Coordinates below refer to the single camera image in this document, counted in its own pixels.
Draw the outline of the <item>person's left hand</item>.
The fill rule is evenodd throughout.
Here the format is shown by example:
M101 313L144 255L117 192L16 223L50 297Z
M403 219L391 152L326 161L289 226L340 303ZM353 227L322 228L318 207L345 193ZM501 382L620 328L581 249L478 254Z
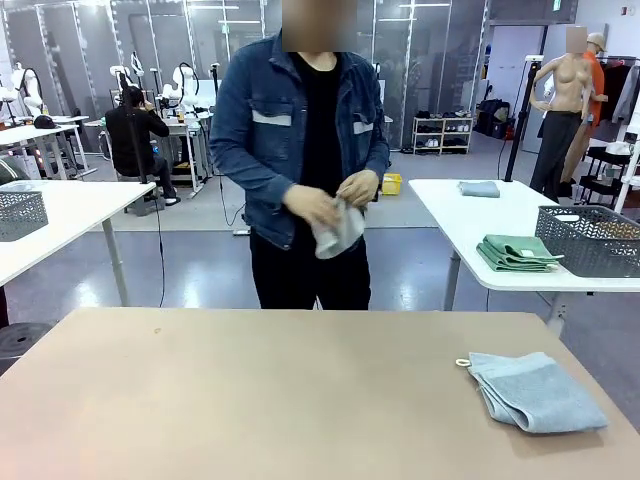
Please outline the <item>person's left hand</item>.
M374 199L379 185L378 175L370 169L364 169L346 178L336 195L346 203L362 208Z

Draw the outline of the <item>person's right hand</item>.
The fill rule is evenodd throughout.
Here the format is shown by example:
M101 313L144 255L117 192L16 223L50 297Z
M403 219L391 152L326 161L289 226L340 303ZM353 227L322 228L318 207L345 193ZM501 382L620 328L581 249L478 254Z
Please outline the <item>person's right hand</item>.
M321 189L294 184L284 194L282 203L310 226L336 226L340 214L335 200Z

